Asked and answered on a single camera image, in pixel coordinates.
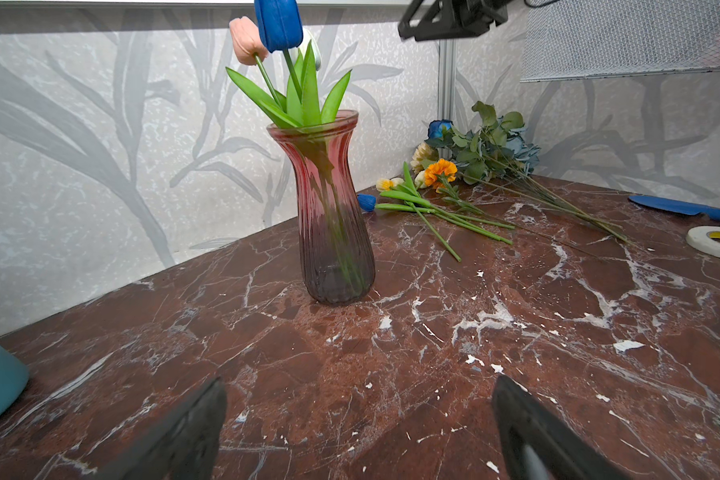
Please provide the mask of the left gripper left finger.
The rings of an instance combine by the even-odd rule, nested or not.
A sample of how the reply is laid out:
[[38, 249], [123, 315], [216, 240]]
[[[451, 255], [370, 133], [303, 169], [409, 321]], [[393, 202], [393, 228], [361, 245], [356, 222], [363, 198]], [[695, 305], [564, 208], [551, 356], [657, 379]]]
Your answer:
[[196, 389], [94, 479], [209, 479], [227, 394], [217, 377]]

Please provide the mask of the white tulip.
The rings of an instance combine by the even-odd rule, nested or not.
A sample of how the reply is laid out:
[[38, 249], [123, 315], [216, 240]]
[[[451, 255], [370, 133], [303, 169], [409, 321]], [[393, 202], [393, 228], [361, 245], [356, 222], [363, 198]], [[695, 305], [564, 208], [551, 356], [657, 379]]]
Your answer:
[[303, 31], [303, 41], [298, 50], [299, 59], [301, 60], [298, 74], [299, 85], [302, 90], [298, 103], [301, 112], [301, 124], [304, 126], [317, 126], [332, 123], [337, 119], [341, 103], [350, 83], [351, 73], [344, 74], [332, 86], [324, 101], [320, 102], [317, 73], [321, 58], [315, 40], [308, 30]]

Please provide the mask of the pink glass vase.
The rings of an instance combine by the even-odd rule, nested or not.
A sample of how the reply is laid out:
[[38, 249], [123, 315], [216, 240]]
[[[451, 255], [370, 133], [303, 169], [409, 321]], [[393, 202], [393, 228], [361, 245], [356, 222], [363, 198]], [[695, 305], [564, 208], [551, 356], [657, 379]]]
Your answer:
[[348, 163], [358, 117], [342, 109], [328, 124], [267, 126], [295, 173], [304, 284], [325, 305], [358, 301], [375, 280], [372, 245]]

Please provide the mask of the pink tulip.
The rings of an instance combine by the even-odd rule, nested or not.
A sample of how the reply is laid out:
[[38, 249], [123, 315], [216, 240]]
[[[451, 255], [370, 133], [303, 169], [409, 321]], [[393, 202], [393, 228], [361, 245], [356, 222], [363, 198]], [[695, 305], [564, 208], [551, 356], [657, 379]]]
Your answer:
[[274, 87], [263, 64], [269, 52], [260, 39], [258, 27], [250, 18], [243, 16], [231, 20], [229, 30], [236, 59], [243, 66], [257, 67], [267, 89], [262, 89], [244, 74], [227, 67], [226, 71], [231, 81], [277, 127], [282, 129], [300, 127], [302, 123], [287, 112], [286, 96]]

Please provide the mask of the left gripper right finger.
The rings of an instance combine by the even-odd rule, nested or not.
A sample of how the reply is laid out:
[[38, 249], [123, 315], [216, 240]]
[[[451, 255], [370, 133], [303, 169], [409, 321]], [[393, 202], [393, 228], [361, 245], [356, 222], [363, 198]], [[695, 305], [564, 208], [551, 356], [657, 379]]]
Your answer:
[[628, 477], [506, 375], [496, 380], [492, 409], [510, 478]]

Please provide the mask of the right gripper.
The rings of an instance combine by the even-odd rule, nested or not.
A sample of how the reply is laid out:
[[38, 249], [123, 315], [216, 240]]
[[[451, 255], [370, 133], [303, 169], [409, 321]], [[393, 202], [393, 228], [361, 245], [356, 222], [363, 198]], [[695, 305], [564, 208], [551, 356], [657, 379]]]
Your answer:
[[476, 38], [508, 21], [509, 0], [442, 0], [433, 1], [413, 25], [422, 9], [422, 0], [412, 1], [398, 24], [402, 40], [416, 42]]

